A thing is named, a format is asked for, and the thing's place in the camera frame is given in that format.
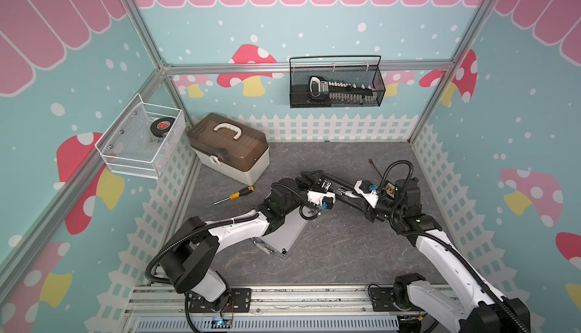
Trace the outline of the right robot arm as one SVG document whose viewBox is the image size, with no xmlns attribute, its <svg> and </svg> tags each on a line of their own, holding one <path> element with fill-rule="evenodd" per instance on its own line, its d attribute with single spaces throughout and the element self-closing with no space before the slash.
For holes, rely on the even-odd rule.
<svg viewBox="0 0 581 333">
<path fill-rule="evenodd" d="M 450 332 L 529 332 L 527 306 L 490 285 L 456 249 L 441 225 L 422 212 L 420 194 L 413 189 L 418 181 L 413 165 L 397 160 L 389 168 L 399 165 L 408 167 L 405 179 L 390 184 L 385 173 L 378 185 L 358 181 L 354 190 L 366 200 L 370 219 L 389 223 L 407 238 L 436 267 L 456 298 L 438 291 L 422 275 L 409 273 L 394 281 L 395 306 L 401 310 L 418 307 Z"/>
</svg>

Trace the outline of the black poker set case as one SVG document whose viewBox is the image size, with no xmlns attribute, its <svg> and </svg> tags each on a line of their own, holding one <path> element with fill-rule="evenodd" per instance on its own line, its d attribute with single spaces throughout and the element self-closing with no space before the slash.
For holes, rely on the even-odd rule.
<svg viewBox="0 0 581 333">
<path fill-rule="evenodd" d="M 337 197 L 349 199 L 362 198 L 362 196 L 355 191 L 354 185 L 335 176 L 324 173 L 320 178 L 319 184 L 323 189 L 334 193 Z"/>
</svg>

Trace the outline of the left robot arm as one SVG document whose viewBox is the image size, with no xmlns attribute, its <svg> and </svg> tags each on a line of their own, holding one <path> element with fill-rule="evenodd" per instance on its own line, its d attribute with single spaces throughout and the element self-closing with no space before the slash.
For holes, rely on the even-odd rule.
<svg viewBox="0 0 581 333">
<path fill-rule="evenodd" d="M 323 210 L 334 207 L 335 199 L 325 182 L 308 176 L 284 178 L 272 183 L 266 198 L 247 213 L 214 222 L 197 216 L 187 219 L 148 263 L 145 277 L 152 283 L 171 285 L 189 300 L 202 298 L 211 310 L 223 310 L 231 304 L 231 288 L 210 269 L 220 251 L 274 233 L 295 211 L 304 220 L 316 219 Z"/>
</svg>

